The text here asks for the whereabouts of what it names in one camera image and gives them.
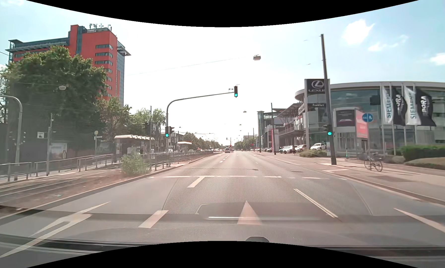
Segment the white flag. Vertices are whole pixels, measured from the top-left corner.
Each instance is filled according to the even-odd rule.
[[[383,124],[390,125],[393,121],[393,102],[388,94],[389,88],[381,86],[382,108],[383,108]]]
[[[404,99],[408,110],[406,111],[406,125],[421,125],[421,119],[417,114],[416,108],[416,92],[414,87],[412,89],[404,86]]]

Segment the red banner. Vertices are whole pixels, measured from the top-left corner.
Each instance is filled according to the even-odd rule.
[[[363,121],[363,112],[356,110],[356,137],[368,139],[368,123]]]

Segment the red building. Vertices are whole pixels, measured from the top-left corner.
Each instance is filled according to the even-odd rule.
[[[47,51],[51,46],[65,46],[69,49],[71,56],[80,54],[83,58],[93,58],[93,64],[97,67],[103,66],[107,71],[107,96],[118,97],[123,105],[125,57],[130,56],[125,47],[118,41],[117,36],[112,33],[112,27],[100,28],[96,24],[90,24],[89,30],[83,26],[72,25],[67,37],[22,42],[17,39],[9,40],[9,61],[19,61],[26,52],[39,53]]]

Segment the blue traffic sign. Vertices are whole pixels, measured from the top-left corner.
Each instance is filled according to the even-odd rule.
[[[363,121],[367,123],[373,121],[373,115],[371,113],[363,114]]]

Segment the lexus sign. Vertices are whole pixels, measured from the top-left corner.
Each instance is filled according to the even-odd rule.
[[[305,88],[307,95],[325,94],[324,79],[305,79]]]

